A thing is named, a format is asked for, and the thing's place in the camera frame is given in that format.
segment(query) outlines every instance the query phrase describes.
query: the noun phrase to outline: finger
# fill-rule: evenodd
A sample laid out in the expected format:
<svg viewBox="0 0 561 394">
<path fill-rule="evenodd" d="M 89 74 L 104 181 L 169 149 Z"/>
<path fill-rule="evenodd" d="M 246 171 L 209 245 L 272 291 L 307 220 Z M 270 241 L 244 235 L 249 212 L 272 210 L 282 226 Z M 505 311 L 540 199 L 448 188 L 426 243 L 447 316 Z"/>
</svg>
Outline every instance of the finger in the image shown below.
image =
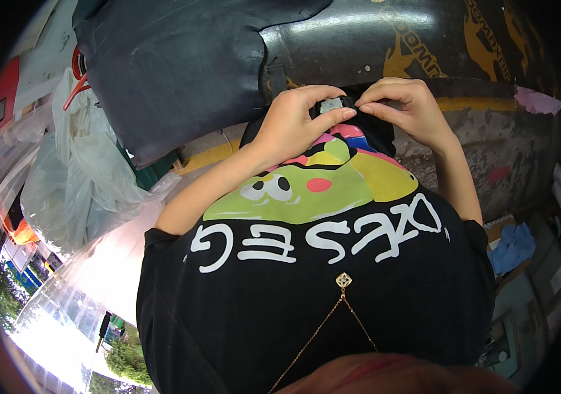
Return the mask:
<svg viewBox="0 0 561 394">
<path fill-rule="evenodd" d="M 309 123 L 309 131 L 320 136 L 334 125 L 340 124 L 356 114 L 357 112 L 350 108 L 335 108 L 334 110 L 326 111 Z"/>
<path fill-rule="evenodd" d="M 360 106 L 359 110 L 365 114 L 373 115 L 380 120 L 385 120 L 386 122 L 392 123 L 393 125 L 397 125 L 401 129 L 404 129 L 406 115 L 391 106 L 379 103 L 368 103 Z"/>
<path fill-rule="evenodd" d="M 366 103 L 379 101 L 380 99 L 395 99 L 403 104 L 410 103 L 413 100 L 412 84 L 408 83 L 391 83 L 381 84 L 374 89 L 363 92 L 363 95 L 357 100 L 355 106 L 362 106 Z"/>
<path fill-rule="evenodd" d="M 381 78 L 379 81 L 371 84 L 370 87 L 368 89 L 366 89 L 365 91 L 369 91 L 369 90 L 374 89 L 377 86 L 381 86 L 383 84 L 392 84 L 392 83 L 408 84 L 408 83 L 413 83 L 413 82 L 414 82 L 414 79 L 404 79 L 404 78 L 399 78 L 399 77 L 384 77 L 384 78 Z"/>
<path fill-rule="evenodd" d="M 343 90 L 329 85 L 309 86 L 309 88 L 304 89 L 301 94 L 304 94 L 304 100 L 309 108 L 314 106 L 318 101 L 335 99 L 336 97 L 346 95 Z"/>
<path fill-rule="evenodd" d="M 300 86 L 299 88 L 294 88 L 293 90 L 308 89 L 314 86 L 321 86 L 321 85 L 304 85 L 304 86 Z"/>
</svg>

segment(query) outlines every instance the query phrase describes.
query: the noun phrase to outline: clothing tag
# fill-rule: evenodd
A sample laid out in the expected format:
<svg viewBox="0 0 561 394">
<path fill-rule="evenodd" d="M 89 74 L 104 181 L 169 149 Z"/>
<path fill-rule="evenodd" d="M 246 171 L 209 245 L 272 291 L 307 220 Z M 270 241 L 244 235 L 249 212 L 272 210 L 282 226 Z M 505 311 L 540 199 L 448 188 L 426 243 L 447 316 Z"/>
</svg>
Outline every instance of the clothing tag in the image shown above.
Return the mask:
<svg viewBox="0 0 561 394">
<path fill-rule="evenodd" d="M 326 111 L 334 110 L 335 108 L 341 108 L 343 105 L 341 104 L 341 99 L 334 98 L 328 101 L 322 101 L 320 103 L 320 114 L 325 113 Z"/>
<path fill-rule="evenodd" d="M 490 247 L 490 250 L 494 250 L 495 248 L 497 248 L 497 245 L 499 245 L 499 241 L 501 240 L 501 238 L 497 238 L 495 241 L 489 243 L 488 246 Z"/>
</svg>

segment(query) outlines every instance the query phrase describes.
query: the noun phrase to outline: gold necklace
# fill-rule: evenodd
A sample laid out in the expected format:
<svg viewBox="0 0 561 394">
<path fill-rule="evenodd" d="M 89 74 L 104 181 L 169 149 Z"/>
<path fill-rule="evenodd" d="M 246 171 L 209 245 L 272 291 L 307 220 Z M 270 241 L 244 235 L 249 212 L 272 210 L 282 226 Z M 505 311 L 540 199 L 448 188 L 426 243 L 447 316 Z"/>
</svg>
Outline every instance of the gold necklace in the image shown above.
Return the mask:
<svg viewBox="0 0 561 394">
<path fill-rule="evenodd" d="M 339 299 L 337 300 L 337 302 L 335 303 L 335 306 L 333 306 L 333 309 L 331 309 L 331 311 L 328 313 L 328 315 L 326 315 L 326 317 L 324 318 L 324 320 L 322 321 L 322 323 L 319 325 L 319 327 L 317 327 L 316 332 L 313 333 L 313 335 L 311 335 L 311 338 L 309 338 L 309 340 L 307 341 L 307 344 L 305 346 L 303 346 L 303 348 L 298 352 L 298 355 L 296 355 L 296 357 L 293 359 L 293 361 L 291 362 L 291 364 L 289 364 L 289 366 L 287 367 L 287 369 L 285 370 L 285 372 L 282 373 L 282 375 L 280 375 L 280 377 L 278 378 L 278 380 L 276 380 L 276 383 L 274 383 L 274 385 L 271 387 L 271 389 L 267 392 L 267 394 L 271 394 L 271 392 L 274 391 L 274 389 L 276 388 L 276 386 L 278 386 L 278 383 L 280 383 L 280 381 L 282 380 L 282 378 L 285 377 L 285 375 L 287 374 L 287 372 L 289 372 L 289 369 L 295 364 L 296 361 L 298 361 L 298 358 L 300 358 L 300 356 L 302 355 L 302 353 L 304 352 L 304 350 L 307 348 L 307 346 L 309 346 L 309 344 L 311 343 L 311 341 L 313 341 L 313 338 L 316 337 L 317 333 L 320 331 L 320 329 L 322 329 L 322 326 L 324 325 L 324 323 L 326 323 L 326 320 L 328 320 L 328 318 L 331 317 L 331 315 L 333 314 L 333 312 L 335 312 L 335 310 L 337 309 L 337 306 L 339 305 L 339 303 L 341 303 L 342 301 L 344 301 L 344 303 L 348 306 L 348 309 L 350 310 L 350 312 L 353 314 L 353 316 L 355 316 L 355 319 L 357 320 L 357 323 L 359 323 L 359 325 L 361 326 L 361 329 L 363 330 L 363 333 L 365 334 L 365 336 L 368 338 L 368 340 L 370 341 L 372 347 L 374 348 L 375 352 L 379 352 L 377 350 L 377 346 L 374 344 L 374 342 L 372 342 L 372 338 L 370 337 L 370 335 L 368 335 L 368 331 L 366 331 L 365 327 L 363 326 L 361 320 L 359 320 L 359 318 L 357 317 L 357 314 L 355 313 L 355 310 L 353 310 L 353 308 L 350 306 L 350 304 L 348 303 L 348 300 L 346 299 L 346 288 L 348 287 L 348 285 L 350 284 L 350 282 L 352 282 L 352 278 L 350 277 L 350 275 L 348 275 L 346 272 L 342 272 L 336 279 L 335 279 L 335 283 L 337 283 L 337 286 L 339 286 L 339 288 L 341 288 L 341 295 L 339 296 Z"/>
</svg>

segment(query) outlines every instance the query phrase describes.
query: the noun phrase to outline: hand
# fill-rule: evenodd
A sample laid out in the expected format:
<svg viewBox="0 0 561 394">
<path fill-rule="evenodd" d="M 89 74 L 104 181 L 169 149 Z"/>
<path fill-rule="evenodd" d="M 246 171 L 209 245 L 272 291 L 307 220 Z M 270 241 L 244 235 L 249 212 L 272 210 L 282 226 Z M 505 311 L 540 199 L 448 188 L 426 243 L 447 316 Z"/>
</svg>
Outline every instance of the hand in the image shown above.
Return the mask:
<svg viewBox="0 0 561 394">
<path fill-rule="evenodd" d="M 396 110 L 379 101 L 393 99 L 402 102 Z M 397 125 L 418 143 L 443 152 L 458 139 L 442 116 L 438 103 L 424 81 L 387 77 L 373 84 L 355 103 L 360 111 Z"/>
<path fill-rule="evenodd" d="M 323 99 L 345 96 L 343 90 L 328 85 L 310 85 L 283 91 L 271 103 L 261 129 L 252 141 L 269 168 L 300 156 L 332 126 L 356 115 L 350 108 L 335 108 L 311 120 L 309 109 Z"/>
</svg>

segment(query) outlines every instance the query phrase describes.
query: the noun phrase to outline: black leather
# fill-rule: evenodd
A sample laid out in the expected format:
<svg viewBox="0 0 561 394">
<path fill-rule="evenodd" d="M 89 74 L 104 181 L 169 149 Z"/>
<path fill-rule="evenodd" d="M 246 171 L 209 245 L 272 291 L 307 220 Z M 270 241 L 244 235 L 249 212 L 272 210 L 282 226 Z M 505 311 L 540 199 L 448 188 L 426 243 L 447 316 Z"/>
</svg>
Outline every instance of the black leather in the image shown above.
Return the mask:
<svg viewBox="0 0 561 394">
<path fill-rule="evenodd" d="M 142 168 L 213 130 L 255 119 L 265 106 L 258 31 L 308 19 L 330 3 L 117 0 L 73 22 L 88 82 Z"/>
</svg>

